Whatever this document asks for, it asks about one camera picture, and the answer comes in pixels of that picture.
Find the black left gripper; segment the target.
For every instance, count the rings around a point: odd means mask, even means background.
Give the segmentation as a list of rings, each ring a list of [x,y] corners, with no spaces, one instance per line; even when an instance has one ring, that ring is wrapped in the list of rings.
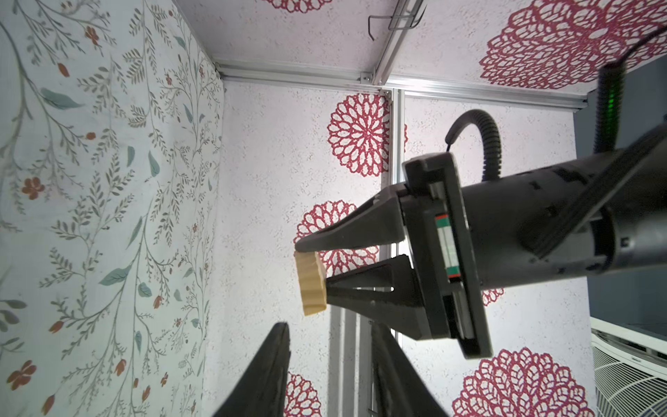
[[[332,276],[326,289],[328,304],[413,340],[455,339],[466,357],[488,358],[484,291],[666,263],[665,125],[626,149],[467,187],[449,153],[412,159],[404,172],[406,186],[385,187],[295,250],[407,235],[411,262],[398,255]]]

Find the natural wood triangle block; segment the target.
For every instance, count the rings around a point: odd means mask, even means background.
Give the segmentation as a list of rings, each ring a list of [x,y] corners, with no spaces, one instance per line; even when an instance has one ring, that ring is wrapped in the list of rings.
[[[295,252],[295,266],[304,316],[327,309],[326,269],[316,252]]]

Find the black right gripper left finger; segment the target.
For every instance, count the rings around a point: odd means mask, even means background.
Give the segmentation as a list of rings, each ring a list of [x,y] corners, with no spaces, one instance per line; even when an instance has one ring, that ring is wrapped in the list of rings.
[[[214,416],[282,417],[290,357],[288,323],[278,322]]]

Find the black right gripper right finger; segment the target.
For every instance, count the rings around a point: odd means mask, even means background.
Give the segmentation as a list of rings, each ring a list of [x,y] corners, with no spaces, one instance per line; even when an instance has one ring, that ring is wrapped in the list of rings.
[[[371,336],[376,414],[448,416],[427,389],[390,329],[374,322]]]

